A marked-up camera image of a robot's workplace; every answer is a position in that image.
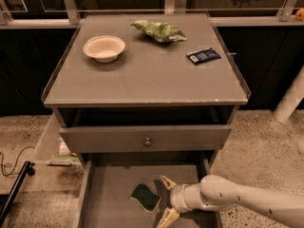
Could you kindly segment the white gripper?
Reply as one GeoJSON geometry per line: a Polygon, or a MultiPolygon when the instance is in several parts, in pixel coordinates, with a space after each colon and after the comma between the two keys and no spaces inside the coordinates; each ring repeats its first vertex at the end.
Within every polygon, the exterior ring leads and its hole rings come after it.
{"type": "Polygon", "coordinates": [[[206,198],[202,196],[200,184],[176,184],[164,175],[160,175],[161,182],[170,192],[170,203],[173,208],[167,207],[157,228],[168,228],[180,217],[180,213],[202,209],[206,198]]]}

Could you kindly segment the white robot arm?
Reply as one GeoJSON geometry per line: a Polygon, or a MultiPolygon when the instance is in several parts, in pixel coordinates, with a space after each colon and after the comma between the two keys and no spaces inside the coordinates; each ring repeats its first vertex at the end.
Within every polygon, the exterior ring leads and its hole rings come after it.
{"type": "Polygon", "coordinates": [[[289,228],[304,228],[304,197],[237,184],[217,175],[207,175],[200,183],[176,183],[166,176],[161,181],[170,192],[158,228],[168,228],[182,213],[193,210],[223,212],[237,204],[289,228]]]}

